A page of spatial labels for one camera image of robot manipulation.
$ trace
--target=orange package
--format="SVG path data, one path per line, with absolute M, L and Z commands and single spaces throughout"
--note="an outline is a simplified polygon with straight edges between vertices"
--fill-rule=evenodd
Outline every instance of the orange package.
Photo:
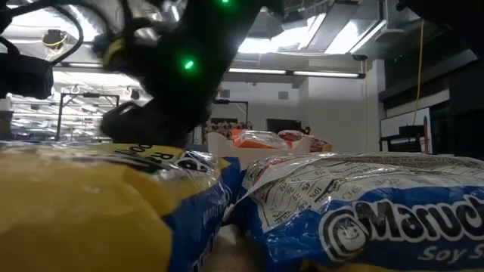
M 232 139 L 239 148 L 290 149 L 290 145 L 274 132 L 233 129 Z
M 278 133 L 279 137 L 283 138 L 286 141 L 301 141 L 304 137 L 310 137 L 311 138 L 311 152 L 329 152 L 332 151 L 333 146 L 331 146 L 328 142 L 316 138 L 311 135 L 306 135 L 302 133 L 301 131 L 292 131 L 292 130 L 286 130 L 286 131 L 281 131 Z

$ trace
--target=snack bag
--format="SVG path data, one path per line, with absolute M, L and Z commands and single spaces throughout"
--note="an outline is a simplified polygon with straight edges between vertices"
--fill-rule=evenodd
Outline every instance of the snack bag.
M 279 137 L 286 141 L 301 141 L 304 137 L 311 138 L 311 152 L 330 152 L 333 147 L 326 141 L 316 138 L 315 136 L 306 135 L 301 131 L 285 130 L 278 133 Z
M 484 163 L 410 153 L 253 163 L 232 220 L 267 271 L 484 269 Z
M 238 160 L 127 144 L 0 144 L 2 271 L 200 271 Z
M 274 132 L 232 130 L 234 145 L 239 148 L 265 148 L 288 150 L 290 146 Z

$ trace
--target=green led light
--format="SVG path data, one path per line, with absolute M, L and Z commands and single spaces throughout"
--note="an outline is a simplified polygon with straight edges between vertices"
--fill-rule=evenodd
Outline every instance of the green led light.
M 195 65 L 195 62 L 193 62 L 192 60 L 189 60 L 185 63 L 185 69 L 186 70 L 190 70 L 191 68 L 193 68 Z

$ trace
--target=maruchan logo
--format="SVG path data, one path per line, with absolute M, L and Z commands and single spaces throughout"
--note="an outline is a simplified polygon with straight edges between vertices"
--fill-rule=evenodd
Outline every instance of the maruchan logo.
M 411 208 L 392 203 L 353 202 L 328 212 L 319 224 L 323 249 L 333 261 L 347 261 L 372 240 L 419 243 L 457 241 L 463 236 L 484 240 L 484 201 L 464 196 L 452 204 Z

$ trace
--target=plastic package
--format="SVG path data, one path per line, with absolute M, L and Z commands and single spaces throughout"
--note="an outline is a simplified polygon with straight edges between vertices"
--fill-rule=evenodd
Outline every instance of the plastic package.
M 234 145 L 239 148 L 265 148 L 288 150 L 290 146 L 274 132 L 269 131 L 232 131 Z
M 316 138 L 315 136 L 306 135 L 301 131 L 285 130 L 278 133 L 279 137 L 286 141 L 301 141 L 304 137 L 311 138 L 311 152 L 330 152 L 333 147 L 326 141 Z
M 475 159 L 277 156 L 253 163 L 240 193 L 231 220 L 267 271 L 484 268 L 484 163 Z
M 4 271 L 200 271 L 237 159 L 150 145 L 0 143 Z

